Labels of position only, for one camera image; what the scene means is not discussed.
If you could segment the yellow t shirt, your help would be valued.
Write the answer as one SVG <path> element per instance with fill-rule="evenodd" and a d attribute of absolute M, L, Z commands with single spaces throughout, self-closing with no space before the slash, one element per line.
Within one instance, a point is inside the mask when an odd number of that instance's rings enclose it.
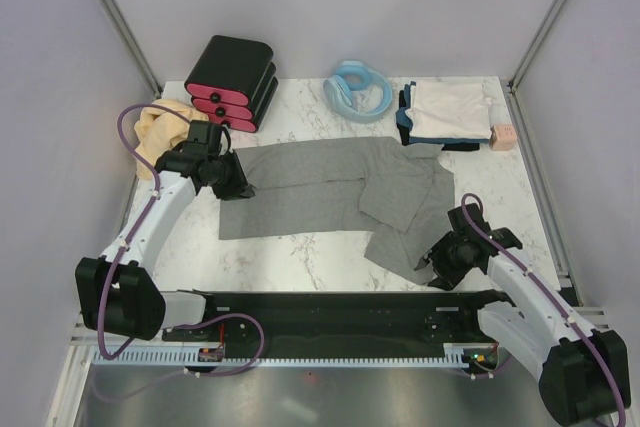
<path fill-rule="evenodd" d="M 144 107 L 139 120 L 134 125 L 134 131 L 139 144 L 136 152 L 152 166 L 158 158 L 168 150 L 176 147 L 187 139 L 189 124 L 177 116 L 157 108 L 166 107 L 189 121 L 207 121 L 208 116 L 179 101 L 158 99 L 154 107 Z"/>

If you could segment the grey t shirt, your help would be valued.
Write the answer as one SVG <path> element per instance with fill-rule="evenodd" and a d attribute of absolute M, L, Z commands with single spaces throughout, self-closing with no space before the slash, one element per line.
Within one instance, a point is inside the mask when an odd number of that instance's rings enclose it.
<path fill-rule="evenodd" d="M 449 230 L 455 201 L 439 147 L 360 137 L 237 154 L 255 195 L 222 202 L 220 239 L 368 231 L 367 260 L 417 285 L 432 279 L 423 257 Z"/>

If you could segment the black pink drawer box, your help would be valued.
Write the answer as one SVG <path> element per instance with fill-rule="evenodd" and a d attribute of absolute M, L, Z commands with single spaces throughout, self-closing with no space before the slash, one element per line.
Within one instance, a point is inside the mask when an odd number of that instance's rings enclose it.
<path fill-rule="evenodd" d="M 193 106 L 209 120 L 255 133 L 279 81 L 272 48 L 260 41 L 215 35 L 184 82 Z"/>

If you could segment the light blue headphones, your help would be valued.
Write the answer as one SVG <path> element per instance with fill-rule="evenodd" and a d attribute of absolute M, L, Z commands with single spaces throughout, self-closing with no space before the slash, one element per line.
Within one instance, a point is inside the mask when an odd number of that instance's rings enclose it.
<path fill-rule="evenodd" d="M 379 121 L 391 106 L 393 91 L 389 80 L 361 61 L 341 62 L 323 81 L 323 93 L 328 107 L 341 117 L 359 124 Z M 371 89 L 381 92 L 378 105 L 364 110 L 358 104 L 360 94 Z"/>

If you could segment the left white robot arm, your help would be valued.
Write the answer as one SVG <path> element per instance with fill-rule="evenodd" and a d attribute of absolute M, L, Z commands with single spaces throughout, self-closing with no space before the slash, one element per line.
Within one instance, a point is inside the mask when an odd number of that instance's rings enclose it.
<path fill-rule="evenodd" d="M 163 329 L 185 326 L 198 340 L 219 329 L 219 316 L 203 295 L 161 291 L 152 278 L 174 225 L 201 190 L 221 201 L 249 199 L 254 191 L 226 127 L 193 121 L 185 140 L 150 167 L 152 185 L 142 204 L 97 258 L 84 257 L 75 270 L 86 327 L 104 337 L 151 340 Z"/>

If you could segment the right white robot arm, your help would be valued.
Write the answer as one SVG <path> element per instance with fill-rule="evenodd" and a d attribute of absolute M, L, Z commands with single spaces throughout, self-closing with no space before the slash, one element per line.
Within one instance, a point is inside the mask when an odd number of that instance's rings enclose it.
<path fill-rule="evenodd" d="M 601 331 L 538 274 L 521 241 L 507 228 L 492 229 L 479 197 L 466 194 L 449 210 L 451 229 L 423 257 L 430 286 L 450 291 L 480 269 L 505 301 L 472 306 L 458 315 L 467 339 L 486 335 L 503 346 L 536 380 L 543 404 L 561 426 L 627 423 L 631 405 L 628 351 L 613 330 Z"/>

